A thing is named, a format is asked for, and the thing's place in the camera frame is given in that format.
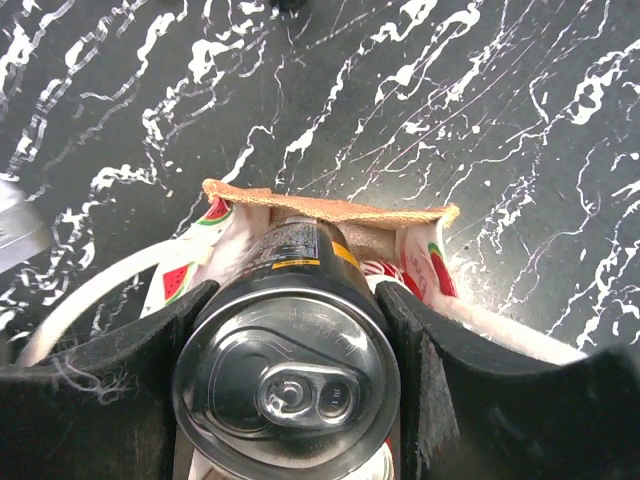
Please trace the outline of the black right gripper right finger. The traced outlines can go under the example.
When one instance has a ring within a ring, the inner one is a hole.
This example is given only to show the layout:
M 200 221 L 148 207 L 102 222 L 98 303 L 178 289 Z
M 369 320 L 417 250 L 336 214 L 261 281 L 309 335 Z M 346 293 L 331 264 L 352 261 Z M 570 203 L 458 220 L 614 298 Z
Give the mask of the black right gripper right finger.
M 497 345 L 396 283 L 376 289 L 402 397 L 403 479 L 635 479 L 639 354 L 557 366 Z

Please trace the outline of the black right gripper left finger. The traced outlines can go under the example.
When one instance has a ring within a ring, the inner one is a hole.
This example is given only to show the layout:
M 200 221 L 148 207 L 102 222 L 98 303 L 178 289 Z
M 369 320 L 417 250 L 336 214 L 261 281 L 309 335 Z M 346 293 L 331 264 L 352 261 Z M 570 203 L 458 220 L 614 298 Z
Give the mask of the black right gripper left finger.
M 188 328 L 217 289 L 206 281 L 42 364 L 2 367 L 2 478 L 172 478 L 171 377 Z

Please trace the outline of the red coke can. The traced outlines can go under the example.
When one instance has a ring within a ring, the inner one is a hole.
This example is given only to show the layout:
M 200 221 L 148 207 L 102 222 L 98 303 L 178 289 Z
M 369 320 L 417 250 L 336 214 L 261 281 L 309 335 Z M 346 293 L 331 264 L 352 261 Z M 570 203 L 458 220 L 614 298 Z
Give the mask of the red coke can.
M 360 263 L 360 271 L 363 273 L 369 289 L 372 293 L 382 282 L 394 282 L 410 291 L 420 301 L 423 300 L 422 292 L 419 290 L 413 278 L 396 265 L 378 260 L 364 260 Z

